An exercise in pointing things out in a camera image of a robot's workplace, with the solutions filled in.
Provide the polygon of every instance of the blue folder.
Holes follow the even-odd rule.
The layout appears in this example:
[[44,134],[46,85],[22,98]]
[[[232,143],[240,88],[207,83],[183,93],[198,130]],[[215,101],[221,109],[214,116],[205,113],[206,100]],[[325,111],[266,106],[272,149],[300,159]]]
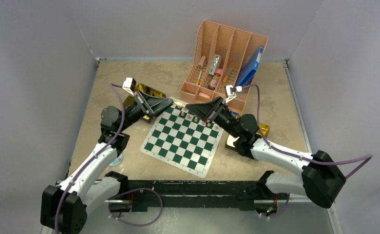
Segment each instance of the blue folder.
[[259,68],[260,57],[263,54],[263,46],[259,47],[246,66],[242,68],[236,80],[236,86],[243,86],[251,80]]

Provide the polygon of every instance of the light blue round object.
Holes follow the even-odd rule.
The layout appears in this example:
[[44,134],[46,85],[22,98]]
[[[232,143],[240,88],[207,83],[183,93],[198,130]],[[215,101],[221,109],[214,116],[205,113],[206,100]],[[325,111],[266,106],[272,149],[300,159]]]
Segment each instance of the light blue round object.
[[110,166],[112,167],[118,166],[123,161],[123,159],[124,159],[124,156],[121,153],[120,156],[118,156],[118,158],[116,158],[112,163],[110,163]]

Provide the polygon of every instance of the desk organizer compartment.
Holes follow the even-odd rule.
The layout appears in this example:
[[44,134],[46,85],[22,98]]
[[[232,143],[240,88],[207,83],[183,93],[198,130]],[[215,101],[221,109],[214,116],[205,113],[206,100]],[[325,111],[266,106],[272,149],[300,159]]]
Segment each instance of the desk organizer compartment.
[[[181,99],[187,103],[194,103],[208,102],[218,96],[225,98],[225,86],[230,84],[235,85],[240,70],[247,64],[260,46],[266,49],[267,40],[268,38],[265,36],[207,20],[203,21],[197,33],[193,67],[180,89]],[[222,69],[223,74],[216,88],[210,90],[207,87],[213,76],[209,75],[209,68],[215,54],[222,57],[217,68]],[[206,63],[203,68],[199,68],[198,64],[202,56],[206,57]],[[229,68],[233,70],[227,82],[223,83],[223,77],[228,73]],[[197,85],[200,70],[202,71],[200,85]],[[202,97],[199,95],[200,93],[206,94],[210,98]],[[228,104],[229,108],[238,114],[242,114],[248,93],[249,89],[238,93],[237,98]]]

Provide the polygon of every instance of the wire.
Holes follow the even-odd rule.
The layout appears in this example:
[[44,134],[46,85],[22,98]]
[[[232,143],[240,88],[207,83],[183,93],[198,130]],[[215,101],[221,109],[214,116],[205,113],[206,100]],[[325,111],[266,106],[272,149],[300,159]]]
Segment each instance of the wire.
[[[249,88],[251,86],[255,86],[256,89],[257,89],[257,99],[258,99],[257,100],[257,124],[259,125],[259,109],[260,109],[260,91],[259,91],[259,86],[257,84],[250,84],[250,85],[246,85],[246,86],[244,86],[242,88],[246,89],[246,88]],[[293,153],[290,153],[290,152],[278,149],[275,146],[273,146],[272,144],[270,144],[270,142],[265,137],[265,135],[263,134],[263,132],[262,132],[262,130],[260,128],[259,128],[259,132],[260,132],[260,135],[262,135],[262,138],[266,142],[266,144],[270,148],[272,148],[273,150],[275,150],[275,151],[277,151],[279,153],[282,153],[282,154],[285,154],[285,155],[288,155],[288,156],[292,156],[292,157],[296,157],[296,158],[299,158],[301,160],[305,160],[305,161],[308,161],[308,162],[311,162],[311,163],[315,163],[315,164],[318,164],[318,165],[337,166],[337,165],[345,165],[345,164],[350,164],[350,163],[355,163],[355,162],[363,161],[355,169],[353,169],[348,175],[345,176],[346,179],[350,178],[355,172],[357,172],[362,166],[364,166],[373,157],[372,154],[367,154],[367,155],[364,155],[362,157],[358,157],[358,158],[354,158],[354,159],[350,159],[350,160],[345,160],[345,161],[319,162],[319,161],[316,161],[316,160],[313,160],[313,159],[309,159],[309,158],[306,158],[306,157],[303,157],[303,156],[300,156],[300,155],[297,155],[297,154],[293,154]]]
[[110,214],[110,216],[108,216],[108,218],[113,218],[115,219],[116,221],[119,221],[119,222],[122,222],[122,223],[125,223],[125,224],[128,224],[128,225],[131,225],[131,226],[135,226],[135,227],[144,227],[144,226],[148,226],[150,224],[153,224],[155,221],[157,221],[159,219],[159,217],[161,216],[161,213],[163,212],[163,201],[161,200],[161,196],[154,190],[152,189],[149,189],[149,188],[139,188],[139,189],[133,189],[133,190],[130,190],[130,191],[127,191],[125,193],[122,193],[122,194],[118,194],[117,196],[115,196],[115,198],[119,198],[119,197],[122,197],[124,195],[127,195],[127,194],[131,194],[131,193],[134,193],[134,192],[137,192],[137,191],[140,191],[140,190],[147,190],[147,191],[150,191],[152,193],[154,193],[158,200],[160,201],[160,212],[158,212],[158,215],[157,217],[151,221],[151,222],[148,222],[148,223],[144,223],[144,224],[136,224],[136,223],[130,223],[128,221],[125,221],[125,220],[122,220],[122,219],[119,219],[118,217],[115,217],[112,213],[111,213],[111,209],[110,209],[110,204],[108,204],[108,213]]
[[68,191],[70,190],[70,188],[75,185],[75,182],[76,180],[78,179],[78,177],[81,175],[81,173],[85,170],[85,168],[87,168],[91,163],[92,161],[94,161],[95,159],[97,159],[97,157],[109,146],[111,145],[111,143],[117,138],[118,134],[120,134],[121,132],[121,129],[123,127],[123,124],[124,124],[124,117],[125,117],[125,108],[124,108],[124,104],[123,104],[123,99],[121,98],[120,96],[120,93],[117,91],[116,87],[118,88],[122,88],[122,86],[120,85],[116,85],[116,84],[113,84],[113,83],[110,83],[110,87],[114,90],[115,94],[117,95],[117,98],[118,100],[120,101],[120,105],[121,105],[121,123],[120,123],[120,126],[118,127],[118,130],[117,132],[114,134],[114,137],[110,139],[110,141],[108,141],[108,143],[102,147],[97,153],[96,153],[96,156],[95,157],[91,157],[80,169],[79,171],[75,174],[74,178],[72,179],[72,182],[71,183],[68,183],[68,186],[67,188],[64,190],[64,193],[62,194],[61,196],[61,199],[59,200],[59,203],[58,203],[58,207],[57,207],[57,212],[55,214],[55,223],[54,223],[54,229],[55,229],[55,233],[56,234],[59,234],[59,231],[58,231],[58,221],[59,221],[59,213],[61,211],[61,207],[62,207],[62,204],[64,203],[64,199],[68,193]]

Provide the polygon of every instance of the pink cap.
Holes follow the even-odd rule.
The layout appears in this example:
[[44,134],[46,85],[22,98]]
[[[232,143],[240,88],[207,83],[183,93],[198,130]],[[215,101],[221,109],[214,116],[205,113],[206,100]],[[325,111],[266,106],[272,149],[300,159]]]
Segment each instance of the pink cap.
[[215,73],[219,73],[220,75],[223,75],[223,69],[217,69]]

